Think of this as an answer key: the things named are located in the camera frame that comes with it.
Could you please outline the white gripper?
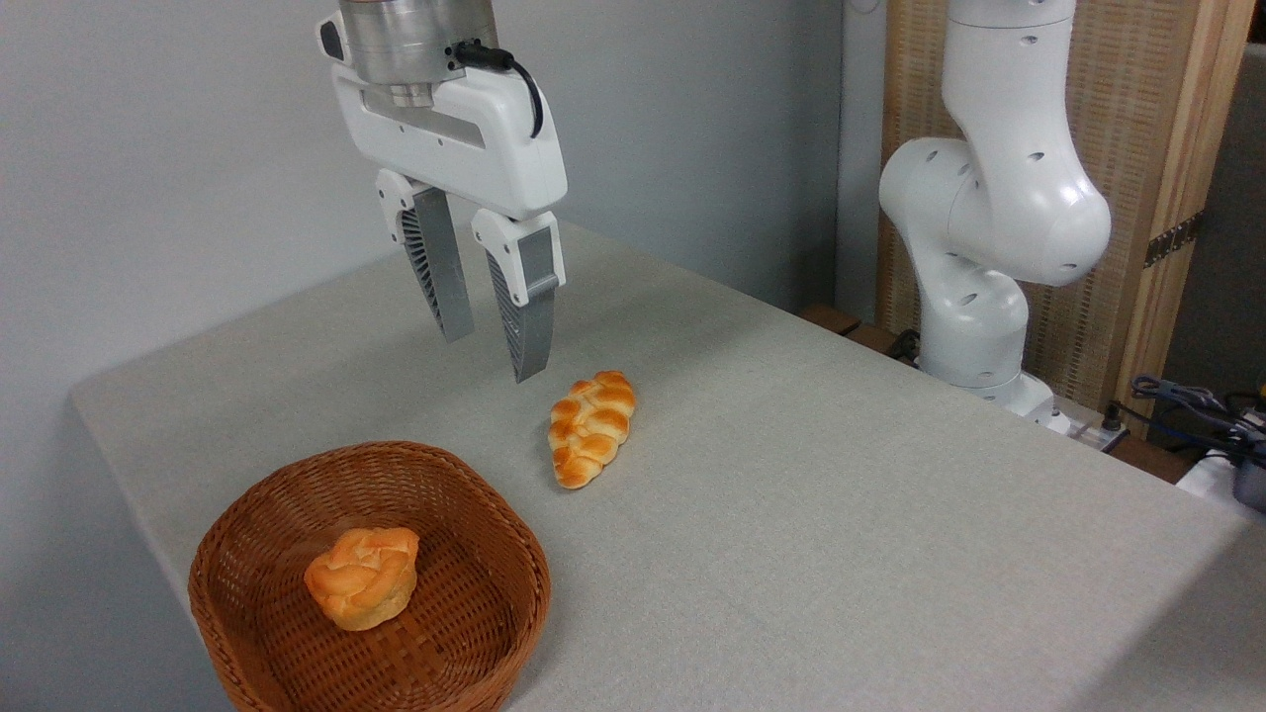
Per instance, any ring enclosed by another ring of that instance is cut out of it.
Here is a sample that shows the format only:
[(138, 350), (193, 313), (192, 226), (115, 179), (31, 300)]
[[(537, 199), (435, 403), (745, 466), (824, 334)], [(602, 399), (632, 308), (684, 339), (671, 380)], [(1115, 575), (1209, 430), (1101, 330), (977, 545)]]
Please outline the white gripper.
[(549, 359), (555, 291), (567, 283), (548, 212), (567, 177), (549, 106), (500, 48), (492, 13), (335, 11), (316, 41), (353, 143), (384, 166), (375, 186), (389, 234), (441, 333), (452, 343), (473, 332), (447, 191), (482, 207), (472, 229), (514, 379), (534, 378)]

